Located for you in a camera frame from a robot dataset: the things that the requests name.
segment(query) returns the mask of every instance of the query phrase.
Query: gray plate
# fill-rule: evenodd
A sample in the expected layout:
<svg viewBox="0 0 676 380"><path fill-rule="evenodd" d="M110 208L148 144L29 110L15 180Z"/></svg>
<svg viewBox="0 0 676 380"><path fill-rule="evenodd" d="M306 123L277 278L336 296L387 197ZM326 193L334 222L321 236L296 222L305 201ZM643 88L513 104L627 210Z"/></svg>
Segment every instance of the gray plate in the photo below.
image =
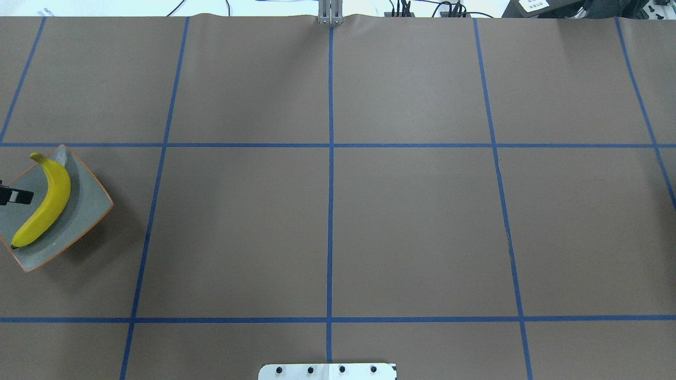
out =
<svg viewBox="0 0 676 380"><path fill-rule="evenodd" d="M63 213L35 242L17 248L12 254L26 272L50 261L70 247L95 226L113 207L113 200L94 174L65 145L49 154L52 160L66 167L70 175L70 199ZM4 244L37 210L47 194L47 178L39 165L34 165L11 182L12 187L35 192L30 205L7 204L0 208L0 237Z"/></svg>

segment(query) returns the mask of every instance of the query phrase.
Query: banana tip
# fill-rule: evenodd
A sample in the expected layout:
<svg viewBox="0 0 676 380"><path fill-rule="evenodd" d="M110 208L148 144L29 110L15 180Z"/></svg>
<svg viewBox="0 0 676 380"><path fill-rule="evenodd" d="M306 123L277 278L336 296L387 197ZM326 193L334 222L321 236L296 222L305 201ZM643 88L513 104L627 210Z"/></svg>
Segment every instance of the banana tip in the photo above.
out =
<svg viewBox="0 0 676 380"><path fill-rule="evenodd" d="M30 158L33 161L38 162L38 163L43 162L47 159L43 154L40 154L40 153L37 153L37 152L31 153Z"/></svg>

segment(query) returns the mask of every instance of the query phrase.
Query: grid square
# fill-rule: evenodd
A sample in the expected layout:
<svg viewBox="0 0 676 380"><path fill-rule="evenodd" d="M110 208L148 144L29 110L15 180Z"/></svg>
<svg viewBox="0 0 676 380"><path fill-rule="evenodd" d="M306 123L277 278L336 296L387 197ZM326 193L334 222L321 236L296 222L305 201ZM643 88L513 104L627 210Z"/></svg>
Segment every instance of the grid square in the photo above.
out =
<svg viewBox="0 0 676 380"><path fill-rule="evenodd" d="M126 323L0 323L0 378L119 379L127 329Z"/></svg>
<svg viewBox="0 0 676 380"><path fill-rule="evenodd" d="M162 142L183 26L49 18L5 141Z"/></svg>
<svg viewBox="0 0 676 380"><path fill-rule="evenodd" d="M653 149L500 157L526 315L676 312L676 212Z"/></svg>
<svg viewBox="0 0 676 380"><path fill-rule="evenodd" d="M4 125L40 21L40 18L0 18L0 128Z"/></svg>
<svg viewBox="0 0 676 380"><path fill-rule="evenodd" d="M498 142L650 143L614 20L479 20L479 31Z"/></svg>
<svg viewBox="0 0 676 380"><path fill-rule="evenodd" d="M312 16L191 18L171 142L328 143L328 35Z"/></svg>
<svg viewBox="0 0 676 380"><path fill-rule="evenodd" d="M328 155L170 148L139 316L325 316Z"/></svg>
<svg viewBox="0 0 676 380"><path fill-rule="evenodd" d="M673 35L676 24L624 18L620 23L631 68L657 142L676 143L676 107L673 104L676 99L676 47L668 39L657 37Z"/></svg>
<svg viewBox="0 0 676 380"><path fill-rule="evenodd" d="M333 315L516 315L493 154L338 149Z"/></svg>
<svg viewBox="0 0 676 380"><path fill-rule="evenodd" d="M127 368L136 379L257 379L265 364L326 362L326 325L139 324Z"/></svg>
<svg viewBox="0 0 676 380"><path fill-rule="evenodd" d="M354 15L335 29L336 142L491 141L472 22L419 21Z"/></svg>
<svg viewBox="0 0 676 380"><path fill-rule="evenodd" d="M3 248L0 316L126 318L131 314L160 148L73 150L101 181L114 206L73 246L30 274ZM8 174L20 174L34 164L28 157L33 151L47 153L51 148L2 147L0 162L8 163Z"/></svg>
<svg viewBox="0 0 676 380"><path fill-rule="evenodd" d="M536 379L673 379L676 321L528 323Z"/></svg>
<svg viewBox="0 0 676 380"><path fill-rule="evenodd" d="M525 379L518 323L336 323L333 362L390 362L400 379Z"/></svg>

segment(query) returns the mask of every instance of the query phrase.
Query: banana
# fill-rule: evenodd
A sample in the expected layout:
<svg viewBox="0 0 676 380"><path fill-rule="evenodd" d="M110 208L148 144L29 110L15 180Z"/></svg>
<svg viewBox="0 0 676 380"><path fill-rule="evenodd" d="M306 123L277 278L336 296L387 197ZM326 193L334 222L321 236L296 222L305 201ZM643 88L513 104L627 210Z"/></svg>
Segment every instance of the banana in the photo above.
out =
<svg viewBox="0 0 676 380"><path fill-rule="evenodd" d="M70 198L70 177L66 168L40 153L30 155L47 176L47 195L33 215L16 231L11 248L24 247L39 238L61 215Z"/></svg>

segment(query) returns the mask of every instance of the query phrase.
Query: grid line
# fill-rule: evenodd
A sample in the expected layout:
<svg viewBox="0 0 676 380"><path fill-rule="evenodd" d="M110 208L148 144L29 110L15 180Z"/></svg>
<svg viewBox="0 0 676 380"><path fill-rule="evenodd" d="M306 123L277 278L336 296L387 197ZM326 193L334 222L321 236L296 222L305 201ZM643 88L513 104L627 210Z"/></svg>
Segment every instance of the grid line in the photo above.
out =
<svg viewBox="0 0 676 380"><path fill-rule="evenodd" d="M491 144L493 145L493 162L496 167L496 177L498 180L498 191L500 192L500 205L502 207L502 220L507 234L507 244L509 247L509 256L512 267L512 283L514 285L514 296L516 298L516 311L518 312L518 324L521 330L521 344L523 346L523 357L526 366L526 375L528 380L533 380L533 369L531 367L531 355L528 348L528 336L526 333L526 322L523 318L523 305L521 303L521 290L518 285L518 273L516 271L516 258L514 257L514 244L512 244L512 231L510 229L509 214L507 213L507 203L505 200L504 187L502 185L502 173L500 172L500 158L498 157L498 144L496 141L496 131L493 127L493 115L491 113L491 102L488 96L488 84L486 83L486 71L483 65L483 54L481 52L481 38L479 36L479 25L477 19L472 19L474 24L474 35L477 41L477 55L479 57L479 71L481 72L481 84L483 87L483 99L486 106L486 117L488 119L488 129L491 134Z"/></svg>
<svg viewBox="0 0 676 380"><path fill-rule="evenodd" d="M69 147L212 147L212 148L492 148L493 143L0 143L0 147L56 147L65 144ZM674 149L676 144L581 144L581 143L496 143L498 148L536 148L536 149Z"/></svg>
<svg viewBox="0 0 676 380"><path fill-rule="evenodd" d="M518 323L519 316L289 316L289 317L141 317L136 324L261 324L261 323ZM106 317L44 317L5 316L0 323L129 323L131 318ZM603 321L656 321L676 320L676 314L610 314L610 315L533 315L524 316L525 322L603 322Z"/></svg>
<svg viewBox="0 0 676 380"><path fill-rule="evenodd" d="M19 78L19 83L16 85L16 91L14 91L14 97L11 99L11 103L9 105L9 110L7 111L7 117L5 118L5 124L3 124L2 131L0 131L0 143L5 138L5 133L7 132L7 128L9 128L9 121L11 120L11 113L14 112L14 107L16 106L17 100L19 100L19 94L21 93L21 88L24 86L24 80L26 79L26 75L28 74L28 69L30 68L30 63L33 61L33 55L35 54L35 50L38 47L38 42L40 42L40 37L42 36L42 31L45 29L45 23L47 22L47 17L43 17L42 20L40 21L40 27L38 28L38 32L35 35L35 40L33 41L33 46L30 48L30 53L28 54L28 59L26 59L26 65L24 66L24 71L21 73L21 77Z"/></svg>
<svg viewBox="0 0 676 380"><path fill-rule="evenodd" d="M188 28L190 26L190 17L185 18L185 25L183 26L183 38L180 42L180 51L178 53L178 63L176 64L176 76L174 77L174 87L172 89L171 100L169 103L169 111L167 114L167 123L164 129L164 141L162 143L162 152L160 154L160 163L158 164L158 174L155 178L155 189L153 190L153 200L150 205L150 215L148 216L148 226L145 232L145 240L143 243L143 253L141 254L141 263L139 265L139 276L136 282L136 291L134 293L134 302L131 310L131 320L129 321L129 330L127 332L127 339L124 346L124 355L122 357L122 368L120 369L120 380L124 380L126 376L127 364L129 363L129 354L131 351L131 343L134 337L134 327L136 323L136 315L139 309L139 298L141 297L141 286L143 284L143 273L145 270L145 262L148 256L148 247L150 245L150 234L153 229L153 221L155 219L155 209L158 204L158 193L160 192L160 183L162 182L162 171L164 169L164 158L166 157L167 145L169 142L169 132L171 130L171 122L174 113L174 104L176 102L176 92L178 91L178 81L180 80L180 69L183 64L183 53L185 52L185 42L188 37Z"/></svg>
<svg viewBox="0 0 676 380"><path fill-rule="evenodd" d="M662 160L662 154L660 153L660 147L657 145L657 139L655 138L655 132L652 130L652 125L650 124L650 118L648 117L648 111L646 110L646 104L643 102L643 97L641 96L641 91L638 88L638 83L636 83L636 77L634 77L633 69L631 68L631 61L629 60L629 54L627 52L627 46L625 44L625 37L622 34L622 27L620 26L620 19L615 16L615 26L617 27L617 35L620 38L620 45L622 46L622 53L625 56L625 63L627 64L627 71L629 72L629 78L631 79L631 84L633 85L634 91L636 92L636 99L638 104L641 107L641 113L643 114L643 120L646 122L646 128L648 129L648 134L650 135L650 140L652 141L652 146L655 149L655 155L657 156L657 161L660 164L660 169L662 170L662 176L665 178L665 183L667 184L667 191L669 192L669 197L671 198L671 204L676 209L676 196L674 196L674 190L671 186L671 181L669 180L669 173L667 173L667 167L665 166L664 160Z"/></svg>
<svg viewBox="0 0 676 380"><path fill-rule="evenodd" d="M329 28L329 220L327 227L327 363L333 361L333 27Z"/></svg>

